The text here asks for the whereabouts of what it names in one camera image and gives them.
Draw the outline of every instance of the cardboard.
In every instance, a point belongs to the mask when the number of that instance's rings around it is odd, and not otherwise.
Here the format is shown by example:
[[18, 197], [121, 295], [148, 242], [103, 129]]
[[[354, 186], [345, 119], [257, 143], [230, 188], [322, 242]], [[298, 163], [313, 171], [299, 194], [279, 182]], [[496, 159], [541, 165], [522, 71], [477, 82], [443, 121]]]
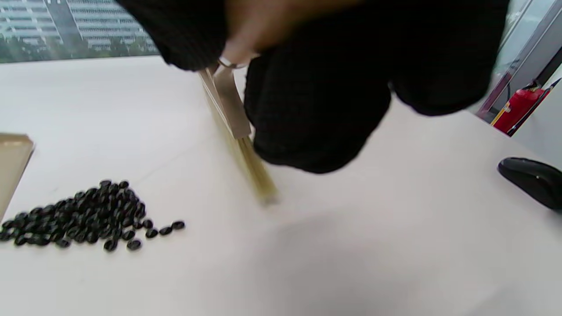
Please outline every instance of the cardboard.
[[0, 220], [33, 152], [27, 135], [0, 133]]

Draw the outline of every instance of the black sleeve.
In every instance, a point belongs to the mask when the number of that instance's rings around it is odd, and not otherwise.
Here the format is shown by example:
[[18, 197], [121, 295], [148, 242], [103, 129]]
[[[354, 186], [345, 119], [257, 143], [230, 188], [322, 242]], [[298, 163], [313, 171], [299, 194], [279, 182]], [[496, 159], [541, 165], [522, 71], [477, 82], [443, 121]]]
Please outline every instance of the black sleeve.
[[168, 64], [184, 70], [213, 65], [223, 52], [224, 0], [117, 0], [154, 40]]
[[414, 2], [418, 10], [403, 7], [404, 28], [394, 30], [396, 94], [424, 115], [476, 103], [488, 91], [509, 0]]

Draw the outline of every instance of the fire extinguisher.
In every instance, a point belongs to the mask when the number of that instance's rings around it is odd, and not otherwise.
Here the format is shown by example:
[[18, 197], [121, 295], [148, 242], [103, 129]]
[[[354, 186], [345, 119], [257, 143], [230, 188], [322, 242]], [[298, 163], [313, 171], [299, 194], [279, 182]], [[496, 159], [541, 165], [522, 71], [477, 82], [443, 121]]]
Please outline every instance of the fire extinguisher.
[[491, 125], [508, 136], [513, 136], [559, 81], [560, 79], [555, 81], [546, 90], [541, 89], [536, 82], [517, 90]]

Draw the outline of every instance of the computer mouse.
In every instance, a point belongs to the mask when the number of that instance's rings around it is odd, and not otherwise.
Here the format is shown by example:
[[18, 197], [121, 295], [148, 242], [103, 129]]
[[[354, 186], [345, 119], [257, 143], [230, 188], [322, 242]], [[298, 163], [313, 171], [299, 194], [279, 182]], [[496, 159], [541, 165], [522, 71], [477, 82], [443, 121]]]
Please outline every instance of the computer mouse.
[[562, 213], [562, 171], [539, 161], [508, 157], [497, 166], [513, 182], [549, 209]]

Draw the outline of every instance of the white table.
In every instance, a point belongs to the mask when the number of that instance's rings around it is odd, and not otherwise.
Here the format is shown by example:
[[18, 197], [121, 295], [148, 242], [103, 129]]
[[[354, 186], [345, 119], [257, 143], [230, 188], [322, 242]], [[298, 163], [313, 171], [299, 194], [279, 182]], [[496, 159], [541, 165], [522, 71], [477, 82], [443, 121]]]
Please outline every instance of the white table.
[[315, 176], [271, 167], [260, 208], [220, 142], [197, 76], [158, 58], [0, 66], [0, 128], [37, 149], [6, 216], [129, 179], [144, 243], [0, 245], [6, 316], [559, 316], [562, 222], [504, 180], [527, 150], [467, 112], [395, 101], [360, 157]]

